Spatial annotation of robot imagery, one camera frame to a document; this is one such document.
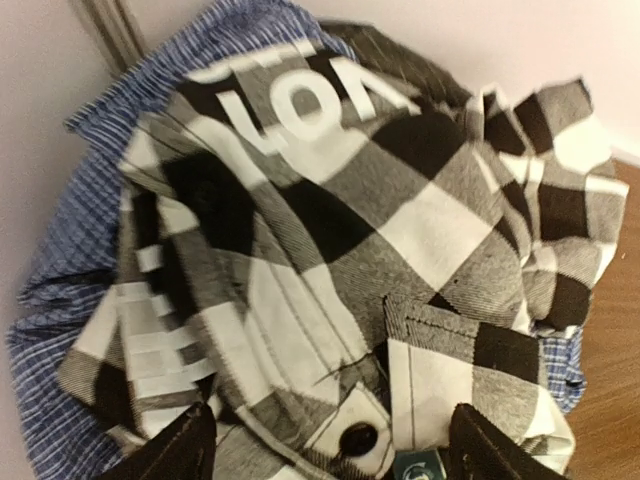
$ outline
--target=pile of clothes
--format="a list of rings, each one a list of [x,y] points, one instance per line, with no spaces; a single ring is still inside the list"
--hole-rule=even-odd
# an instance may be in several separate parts
[[[68,127],[89,151],[8,334],[39,479],[194,405],[213,478],[393,478],[465,405],[565,472],[627,195],[581,81],[512,108],[373,27],[220,0]]]

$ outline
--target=black and white checkered fabric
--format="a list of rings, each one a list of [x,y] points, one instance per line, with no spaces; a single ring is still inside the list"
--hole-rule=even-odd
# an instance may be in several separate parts
[[[140,442],[211,399],[237,478],[383,478],[461,402],[564,471],[531,334],[585,322],[627,193],[581,82],[450,111],[301,42],[178,92],[123,159],[118,280],[63,388]]]

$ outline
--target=brown wooden surface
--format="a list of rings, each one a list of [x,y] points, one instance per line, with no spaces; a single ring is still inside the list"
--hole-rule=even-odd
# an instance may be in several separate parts
[[[576,480],[640,479],[640,169],[619,164],[618,175],[631,186],[620,245],[594,292],[587,392],[569,416]]]

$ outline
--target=white wall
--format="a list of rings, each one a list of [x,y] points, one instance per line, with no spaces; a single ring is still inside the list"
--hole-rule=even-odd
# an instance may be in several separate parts
[[[130,1],[152,45],[207,3]],[[640,158],[640,0],[299,1],[318,15],[377,24],[472,88],[496,81],[518,98],[584,74],[615,142]],[[0,45],[4,330],[18,315],[13,298],[29,256],[81,154],[61,122],[106,85],[107,73],[66,0],[0,2]],[[0,419],[1,476],[28,479],[4,347]]]

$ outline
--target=blue checkered cloth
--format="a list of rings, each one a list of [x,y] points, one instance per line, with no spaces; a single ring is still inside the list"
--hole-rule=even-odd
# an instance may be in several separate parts
[[[285,0],[218,0],[68,121],[88,141],[88,153],[60,199],[19,295],[39,313],[19,320],[7,335],[24,438],[39,479],[92,478],[121,458],[97,420],[59,389],[56,370],[116,265],[117,165],[139,114],[162,111],[191,70],[301,38],[354,58],[346,44]]]
[[[549,390],[563,413],[576,408],[587,388],[587,380],[580,367],[582,356],[582,327],[573,337],[541,339],[549,375]]]

